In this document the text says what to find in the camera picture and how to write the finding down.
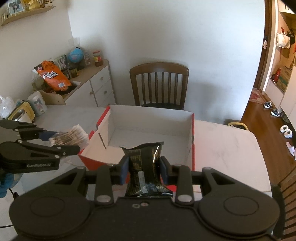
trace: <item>snack bag logo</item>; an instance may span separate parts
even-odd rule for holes
[[[54,71],[51,71],[50,73],[49,72],[47,72],[47,74],[44,74],[43,75],[43,79],[45,79],[46,77],[47,78],[54,78],[54,77],[56,77],[56,76],[58,76],[59,74],[58,73],[56,73],[56,72],[54,72]]]

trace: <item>red and white box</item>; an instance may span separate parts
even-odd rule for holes
[[[164,142],[161,156],[171,165],[195,170],[194,114],[140,106],[109,106],[89,135],[89,145],[79,154],[89,170],[104,164],[118,164],[121,147],[134,148],[150,142]]]

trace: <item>chair backrest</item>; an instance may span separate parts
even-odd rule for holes
[[[158,91],[159,84],[158,83],[158,73],[161,73],[161,99],[160,93]],[[165,94],[165,73],[168,73],[168,82],[167,82],[167,96]],[[172,89],[172,77],[171,74],[174,73],[174,84]],[[146,104],[146,89],[145,89],[145,77],[144,74],[148,74],[148,96],[150,103],[172,103],[177,105],[179,103],[180,108],[184,108],[186,92],[187,92],[187,83],[188,83],[188,76],[189,76],[189,69],[185,66],[180,64],[174,63],[167,63],[167,62],[157,62],[157,63],[148,63],[148,64],[141,64],[136,67],[133,67],[130,70],[130,77],[131,77],[131,84],[133,88],[133,95],[135,98],[135,103],[137,106],[141,105],[141,102]],[[181,84],[178,83],[178,74],[182,75]],[[139,90],[137,84],[137,75],[141,75],[141,90],[142,90],[142,100],[140,102],[139,97]],[[155,95],[152,94],[152,87],[154,88]],[[181,87],[181,94],[180,94],[180,101],[177,99],[178,87]]]
[[[280,183],[279,187],[284,199],[284,230],[281,239],[296,237],[296,169],[291,171]]]

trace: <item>orange snack bag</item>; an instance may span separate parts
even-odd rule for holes
[[[71,82],[60,71],[59,67],[51,61],[43,61],[34,68],[38,74],[53,88],[54,91],[66,91]]]

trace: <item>wooden chair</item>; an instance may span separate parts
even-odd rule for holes
[[[277,186],[271,185],[271,191],[280,207],[280,217],[273,235],[282,240],[296,240],[296,168]]]
[[[161,72],[161,96],[158,92],[158,73]],[[151,73],[154,73],[154,94],[152,94],[152,80]],[[168,73],[167,90],[165,90],[165,73]],[[174,73],[173,78],[175,79],[172,86],[172,73]],[[148,93],[145,89],[145,78],[144,75],[148,74]],[[178,74],[182,75],[181,83],[178,82]],[[137,84],[137,75],[141,75],[142,89],[142,101],[140,102],[139,90]],[[131,84],[133,88],[133,96],[135,98],[135,103],[137,106],[147,106],[147,107],[157,107],[166,109],[177,109],[183,110],[187,92],[189,69],[174,63],[158,62],[158,63],[148,63],[141,64],[133,67],[130,70]]]

